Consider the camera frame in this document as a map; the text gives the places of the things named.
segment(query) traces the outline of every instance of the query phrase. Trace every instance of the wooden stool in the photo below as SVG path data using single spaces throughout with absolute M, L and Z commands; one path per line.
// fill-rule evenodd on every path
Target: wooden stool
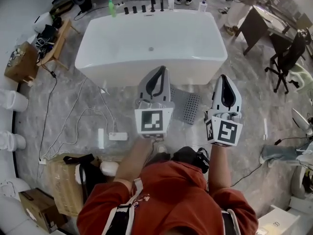
M 50 62 L 51 60 L 54 60 L 58 65 L 60 65 L 63 68 L 68 70 L 68 67 L 59 61 L 59 57 L 60 57 L 61 50 L 62 50 L 62 47 L 64 45 L 65 39 L 66 39 L 66 35 L 67 35 L 70 28 L 75 30 L 77 32 L 77 34 L 80 34 L 80 32 L 72 26 L 72 22 L 70 21 L 70 19 L 64 20 L 62 22 L 62 26 L 58 32 L 58 36 L 57 36 L 58 40 L 55 42 L 52 50 L 50 52 L 48 52 L 44 56 L 44 58 L 39 62 L 39 64 L 38 64 L 39 66 L 43 66 L 45 69 L 47 69 L 45 64 Z

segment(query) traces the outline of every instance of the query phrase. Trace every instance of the office chair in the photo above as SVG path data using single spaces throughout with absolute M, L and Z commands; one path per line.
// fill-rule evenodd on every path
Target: office chair
M 270 62 L 276 65 L 277 71 L 270 67 L 266 67 L 265 72 L 271 71 L 278 75 L 278 83 L 274 89 L 275 93 L 277 92 L 280 83 L 283 82 L 286 89 L 285 94 L 288 94 L 289 90 L 286 83 L 286 76 L 300 56 L 305 52 L 305 45 L 309 44 L 310 41 L 311 36 L 308 29 L 306 31 L 298 31 L 290 47 L 282 53 L 277 53 L 271 57 Z

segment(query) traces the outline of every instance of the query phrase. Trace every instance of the power strip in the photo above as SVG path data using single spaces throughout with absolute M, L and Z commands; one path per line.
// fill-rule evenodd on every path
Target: power strip
M 128 139 L 127 132 L 110 132 L 109 140 L 112 141 L 126 141 Z

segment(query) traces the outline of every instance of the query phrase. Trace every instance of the drain cover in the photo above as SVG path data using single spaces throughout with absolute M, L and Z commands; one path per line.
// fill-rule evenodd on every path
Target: drain cover
M 198 111 L 200 96 L 179 90 L 171 85 L 171 101 L 175 103 L 173 118 L 193 124 Z

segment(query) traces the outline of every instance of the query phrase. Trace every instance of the white strap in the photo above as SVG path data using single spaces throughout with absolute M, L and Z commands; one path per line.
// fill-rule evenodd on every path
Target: white strap
M 234 213 L 234 211 L 232 209 L 227 209 L 227 211 L 229 212 L 229 214 L 230 214 L 230 216 L 231 216 L 231 218 L 233 220 L 236 234 L 237 235 L 241 235 L 236 214 Z
M 128 219 L 128 224 L 127 224 L 127 229 L 126 229 L 125 235 L 131 234 L 132 228 L 133 228 L 133 223 L 134 223 L 134 218 L 135 218 L 135 208 L 133 205 L 130 208 L 126 207 L 126 206 L 128 206 L 129 204 L 132 204 L 133 201 L 141 194 L 141 192 L 143 190 L 143 184 L 142 184 L 142 181 L 140 178 L 135 179 L 134 183 L 136 186 L 136 192 L 135 192 L 134 196 L 132 198 L 130 198 L 130 200 L 126 204 L 120 205 L 119 209 L 117 209 L 117 207 L 115 207 L 110 211 L 110 215 L 108 217 L 108 220 L 107 220 L 107 223 L 104 227 L 102 235 L 105 235 L 108 232 L 109 228 L 111 227 L 111 223 L 113 221 L 115 213 L 121 212 L 121 211 L 127 212 L 128 209 L 129 209 L 129 219 Z
M 110 228 L 110 226 L 111 226 L 112 220 L 113 220 L 113 218 L 114 218 L 114 216 L 115 216 L 116 210 L 117 210 L 117 207 L 113 208 L 113 209 L 110 211 L 110 215 L 109 215 L 109 217 L 108 217 L 107 223 L 106 223 L 106 225 L 105 225 L 105 227 L 104 227 L 104 230 L 103 230 L 103 232 L 102 232 L 101 235 L 105 235 L 105 234 L 108 232 L 108 230 L 109 230 L 109 228 Z

